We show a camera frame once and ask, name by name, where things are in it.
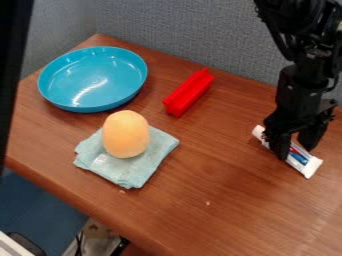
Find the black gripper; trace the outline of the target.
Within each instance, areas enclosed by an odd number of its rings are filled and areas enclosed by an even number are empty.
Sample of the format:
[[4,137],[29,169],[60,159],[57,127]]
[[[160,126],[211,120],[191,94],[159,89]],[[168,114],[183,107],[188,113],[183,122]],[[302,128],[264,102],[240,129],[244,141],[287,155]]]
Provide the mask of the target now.
[[318,146],[331,114],[331,105],[322,102],[323,94],[331,91],[328,81],[324,74],[295,65],[279,72],[276,109],[264,119],[268,146],[279,160],[287,159],[295,132],[307,151]]

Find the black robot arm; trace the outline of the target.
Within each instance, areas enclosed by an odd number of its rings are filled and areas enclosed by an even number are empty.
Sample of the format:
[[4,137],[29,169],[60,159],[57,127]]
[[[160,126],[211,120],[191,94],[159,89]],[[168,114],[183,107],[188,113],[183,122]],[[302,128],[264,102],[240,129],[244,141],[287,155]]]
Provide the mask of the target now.
[[254,0],[258,17],[292,64],[279,72],[276,109],[264,119],[264,139],[279,159],[291,136],[312,150],[334,119],[338,102],[323,95],[342,73],[342,4],[337,0]]

